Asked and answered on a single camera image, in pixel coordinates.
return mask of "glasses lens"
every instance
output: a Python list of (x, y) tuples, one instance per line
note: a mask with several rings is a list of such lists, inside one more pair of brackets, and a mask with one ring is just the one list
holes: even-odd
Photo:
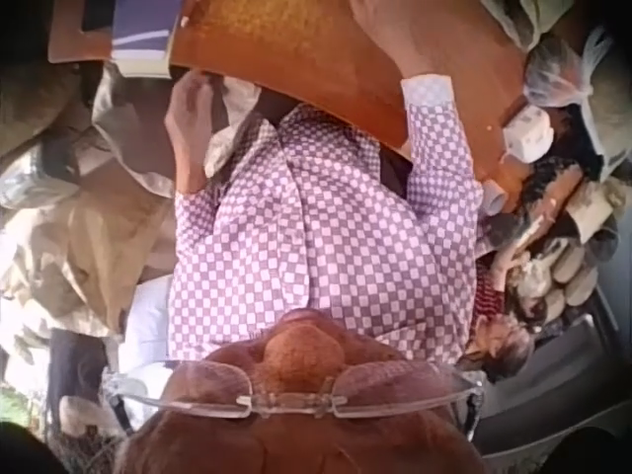
[(370, 418), (448, 405), (476, 390), (477, 383), (450, 366), (395, 360), (350, 367), (334, 383), (332, 395), (337, 416)]
[(160, 398), (148, 397), (134, 390), (140, 384), (122, 383), (118, 395), (157, 408), (211, 418), (245, 418), (249, 406), (238, 403), (239, 397), (252, 395), (250, 379), (238, 367), (217, 362), (169, 360), (173, 368)]

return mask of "shirt cuff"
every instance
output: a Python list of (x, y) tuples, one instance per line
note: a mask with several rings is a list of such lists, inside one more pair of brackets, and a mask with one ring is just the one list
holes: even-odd
[(437, 107), (454, 102), (452, 79), (449, 76), (425, 74), (404, 79), (402, 91), (409, 106)]

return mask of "table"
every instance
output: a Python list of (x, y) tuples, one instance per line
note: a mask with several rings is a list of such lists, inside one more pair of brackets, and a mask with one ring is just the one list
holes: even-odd
[[(83, 4), (55, 1), (51, 62), (110, 58), (111, 32), (81, 31)], [(501, 162), (502, 127), (524, 104), (525, 56), (476, 0), (418, 4), (416, 41), (440, 72), (452, 76), (476, 176), (494, 179), (510, 194), (509, 210), (529, 172), (511, 158)], [(573, 20), (561, 23), (569, 30)], [(348, 0), (200, 0), (176, 32), (172, 63), (312, 104), (407, 157), (398, 71), (355, 24)]]

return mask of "pink checkered shirt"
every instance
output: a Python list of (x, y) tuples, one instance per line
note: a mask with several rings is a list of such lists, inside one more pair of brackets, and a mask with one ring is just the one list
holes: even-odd
[(304, 307), (409, 357), (461, 357), (482, 192), (450, 79), (402, 87), (406, 200), (380, 184), (375, 140), (304, 105), (249, 127), (226, 185), (176, 196), (171, 357), (205, 357)]

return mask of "white cup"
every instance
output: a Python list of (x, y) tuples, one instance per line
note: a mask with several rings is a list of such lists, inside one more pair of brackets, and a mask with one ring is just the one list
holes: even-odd
[(503, 210), (508, 200), (507, 193), (494, 180), (483, 183), (483, 203), (481, 212), (485, 215), (496, 215)]

